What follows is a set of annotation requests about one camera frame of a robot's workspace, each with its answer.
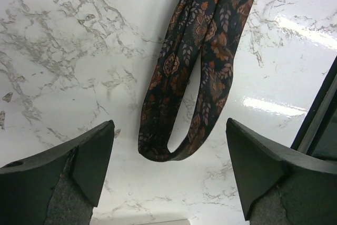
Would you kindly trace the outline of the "dark paisley tie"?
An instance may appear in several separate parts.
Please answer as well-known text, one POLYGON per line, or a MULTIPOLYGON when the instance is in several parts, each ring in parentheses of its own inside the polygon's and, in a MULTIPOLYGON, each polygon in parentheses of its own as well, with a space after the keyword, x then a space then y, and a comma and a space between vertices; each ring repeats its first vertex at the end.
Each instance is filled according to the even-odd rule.
POLYGON ((227 102, 234 58, 254 0, 179 0, 141 109, 137 149, 154 162, 180 161, 209 137, 227 102), (200 84, 184 140, 168 142, 195 63, 200 84))

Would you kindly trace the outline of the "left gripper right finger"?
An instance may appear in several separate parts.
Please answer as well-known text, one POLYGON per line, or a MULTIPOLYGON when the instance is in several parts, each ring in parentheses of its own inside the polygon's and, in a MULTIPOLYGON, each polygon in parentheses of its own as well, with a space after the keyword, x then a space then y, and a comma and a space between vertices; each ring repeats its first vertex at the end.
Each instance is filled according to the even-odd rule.
POLYGON ((250 224, 336 224, 336 163, 272 141, 229 118, 226 138, 250 224))

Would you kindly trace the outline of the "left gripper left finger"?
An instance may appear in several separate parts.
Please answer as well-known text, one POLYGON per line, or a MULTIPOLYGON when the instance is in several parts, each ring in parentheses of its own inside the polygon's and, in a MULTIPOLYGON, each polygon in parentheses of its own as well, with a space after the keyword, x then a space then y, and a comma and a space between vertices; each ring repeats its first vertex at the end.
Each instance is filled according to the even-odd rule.
POLYGON ((112 120, 1 167, 1 224, 89 224, 110 162, 112 120))

